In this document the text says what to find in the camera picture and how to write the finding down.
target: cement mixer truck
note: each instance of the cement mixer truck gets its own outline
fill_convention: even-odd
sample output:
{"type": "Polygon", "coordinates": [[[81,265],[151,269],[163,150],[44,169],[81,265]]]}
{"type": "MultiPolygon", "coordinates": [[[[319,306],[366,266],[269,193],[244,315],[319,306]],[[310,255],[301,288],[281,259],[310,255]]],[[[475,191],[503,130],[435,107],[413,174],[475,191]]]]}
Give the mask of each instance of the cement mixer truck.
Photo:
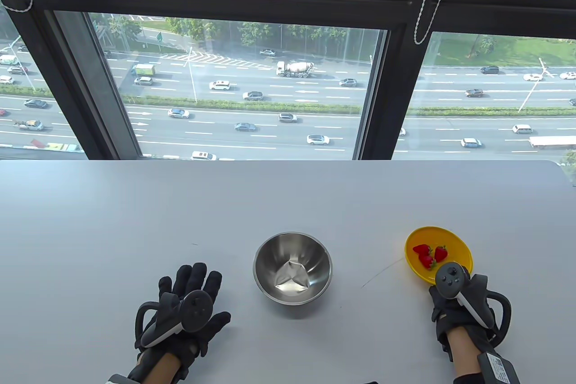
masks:
{"type": "Polygon", "coordinates": [[[308,78],[311,75],[314,63],[302,61],[301,63],[287,63],[279,61],[276,65],[276,75],[286,77],[308,78]]]}

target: strawberry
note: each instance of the strawberry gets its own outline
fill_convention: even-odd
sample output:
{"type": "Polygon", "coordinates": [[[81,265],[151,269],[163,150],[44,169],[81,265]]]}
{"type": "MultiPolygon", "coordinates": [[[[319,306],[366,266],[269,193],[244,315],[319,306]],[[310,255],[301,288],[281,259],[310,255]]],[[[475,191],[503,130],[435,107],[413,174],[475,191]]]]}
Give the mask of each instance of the strawberry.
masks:
{"type": "Polygon", "coordinates": [[[448,256],[448,250],[446,250],[446,246],[438,246],[434,251],[434,260],[436,262],[441,262],[446,259],[448,256]]]}
{"type": "Polygon", "coordinates": [[[428,244],[418,244],[412,248],[414,252],[418,255],[430,255],[432,253],[432,248],[428,244]]]}
{"type": "Polygon", "coordinates": [[[420,260],[422,265],[428,270],[432,270],[434,266],[436,266],[436,261],[430,255],[419,255],[418,259],[420,260]]]}

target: truck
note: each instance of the truck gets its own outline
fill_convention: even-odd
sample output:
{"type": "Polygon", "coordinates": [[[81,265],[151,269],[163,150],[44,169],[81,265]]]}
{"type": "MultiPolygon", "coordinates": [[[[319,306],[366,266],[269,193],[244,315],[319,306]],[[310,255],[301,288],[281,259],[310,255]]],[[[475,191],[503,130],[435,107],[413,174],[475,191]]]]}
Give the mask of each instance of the truck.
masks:
{"type": "Polygon", "coordinates": [[[40,120],[20,121],[15,120],[14,126],[19,127],[21,131],[43,131],[44,125],[40,120]]]}
{"type": "Polygon", "coordinates": [[[136,76],[154,76],[156,67],[153,64],[137,64],[132,67],[131,73],[136,76]]]}
{"type": "Polygon", "coordinates": [[[18,61],[18,57],[16,57],[15,55],[0,55],[0,64],[8,64],[10,66],[15,66],[17,64],[20,64],[20,61],[18,61]]]}
{"type": "Polygon", "coordinates": [[[576,136],[531,136],[533,148],[567,148],[576,149],[576,136]]]}
{"type": "Polygon", "coordinates": [[[58,143],[47,143],[44,150],[54,150],[54,151],[71,151],[74,153],[84,153],[82,147],[78,144],[58,144],[58,143]]]}
{"type": "Polygon", "coordinates": [[[302,61],[300,63],[287,63],[286,61],[279,61],[276,65],[276,75],[298,78],[308,78],[311,75],[314,63],[302,61]]]}

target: forearm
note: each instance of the forearm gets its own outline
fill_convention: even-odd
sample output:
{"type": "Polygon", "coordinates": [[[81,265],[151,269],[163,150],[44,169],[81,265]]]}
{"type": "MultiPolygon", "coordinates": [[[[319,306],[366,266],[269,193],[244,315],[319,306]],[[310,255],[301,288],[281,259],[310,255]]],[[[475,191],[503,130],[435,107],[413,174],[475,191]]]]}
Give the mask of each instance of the forearm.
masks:
{"type": "Polygon", "coordinates": [[[454,328],[449,330],[446,336],[452,351],[456,377],[480,373],[477,357],[481,352],[470,339],[466,329],[464,327],[454,328]]]}
{"type": "Polygon", "coordinates": [[[142,384],[171,384],[180,368],[180,361],[172,354],[166,353],[154,366],[142,384]]]}

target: label sticker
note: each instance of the label sticker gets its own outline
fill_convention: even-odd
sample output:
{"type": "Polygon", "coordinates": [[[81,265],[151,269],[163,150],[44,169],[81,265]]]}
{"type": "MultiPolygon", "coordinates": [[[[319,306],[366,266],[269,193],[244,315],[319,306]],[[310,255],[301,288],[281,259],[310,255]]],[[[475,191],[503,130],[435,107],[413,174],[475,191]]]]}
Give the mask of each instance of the label sticker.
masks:
{"type": "Polygon", "coordinates": [[[508,374],[506,374],[506,369],[504,369],[500,357],[496,357],[489,352],[486,354],[488,355],[488,361],[490,361],[490,366],[492,367],[492,372],[494,372],[495,378],[500,382],[510,384],[510,379],[508,378],[508,374]]]}

